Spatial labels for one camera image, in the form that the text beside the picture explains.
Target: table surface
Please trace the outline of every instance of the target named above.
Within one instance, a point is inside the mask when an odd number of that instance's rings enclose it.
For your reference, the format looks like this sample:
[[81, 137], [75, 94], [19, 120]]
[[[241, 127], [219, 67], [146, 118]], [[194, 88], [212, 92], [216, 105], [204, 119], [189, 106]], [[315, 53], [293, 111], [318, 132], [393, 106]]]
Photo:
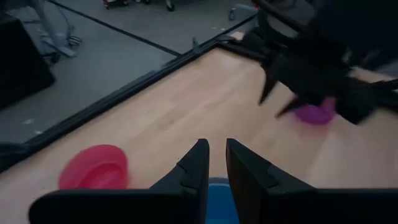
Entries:
[[[388, 79], [356, 70], [364, 80]], [[57, 189], [58, 176], [82, 149], [113, 144], [129, 158], [130, 188], [148, 188], [195, 144], [210, 143], [210, 176], [227, 177], [226, 138], [235, 138], [315, 187], [398, 187], [397, 115], [378, 110], [360, 126], [337, 116], [325, 126], [294, 115], [274, 118], [293, 96], [277, 85], [257, 105], [259, 64], [214, 49], [91, 120], [0, 175], [2, 223], [27, 223], [29, 205]]]

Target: purple bowl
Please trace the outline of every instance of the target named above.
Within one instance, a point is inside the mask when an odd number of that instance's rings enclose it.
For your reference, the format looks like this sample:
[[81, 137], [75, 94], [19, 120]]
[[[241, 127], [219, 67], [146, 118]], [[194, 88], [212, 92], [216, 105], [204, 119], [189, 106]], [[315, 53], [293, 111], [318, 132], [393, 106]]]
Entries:
[[294, 111], [296, 117], [309, 124], [327, 124], [335, 117], [335, 99], [326, 98], [322, 105], [306, 105]]

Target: blue object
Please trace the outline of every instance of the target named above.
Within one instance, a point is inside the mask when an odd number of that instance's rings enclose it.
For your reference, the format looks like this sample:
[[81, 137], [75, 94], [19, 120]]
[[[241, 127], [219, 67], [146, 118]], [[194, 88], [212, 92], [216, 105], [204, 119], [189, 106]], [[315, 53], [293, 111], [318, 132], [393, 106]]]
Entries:
[[224, 181], [209, 184], [206, 224], [239, 224], [231, 188]]

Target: wooden table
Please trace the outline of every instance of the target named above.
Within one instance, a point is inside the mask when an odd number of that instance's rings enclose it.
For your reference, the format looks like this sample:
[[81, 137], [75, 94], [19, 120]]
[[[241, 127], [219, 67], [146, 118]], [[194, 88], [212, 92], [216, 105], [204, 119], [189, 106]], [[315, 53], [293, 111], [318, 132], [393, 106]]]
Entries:
[[[388, 78], [364, 70], [365, 80]], [[198, 138], [210, 143], [210, 176], [226, 177], [226, 138], [315, 187], [398, 187], [398, 117], [379, 110], [361, 126], [337, 116], [311, 126], [274, 115], [292, 97], [279, 84], [257, 101], [264, 72], [255, 61], [214, 49], [0, 175], [1, 223], [27, 223], [29, 205], [56, 190], [82, 149], [114, 144], [129, 158], [131, 188], [165, 175]]]

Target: pink bowl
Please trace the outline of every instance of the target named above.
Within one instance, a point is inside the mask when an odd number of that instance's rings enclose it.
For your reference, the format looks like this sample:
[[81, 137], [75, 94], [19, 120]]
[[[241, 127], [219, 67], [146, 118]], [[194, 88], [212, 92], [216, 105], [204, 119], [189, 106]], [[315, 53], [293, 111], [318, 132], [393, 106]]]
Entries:
[[335, 99], [326, 98], [321, 106], [306, 105], [294, 111], [296, 117], [309, 124], [327, 124], [336, 115]]
[[77, 154], [59, 178], [62, 189], [125, 189], [128, 184], [127, 157], [110, 145], [89, 147]]

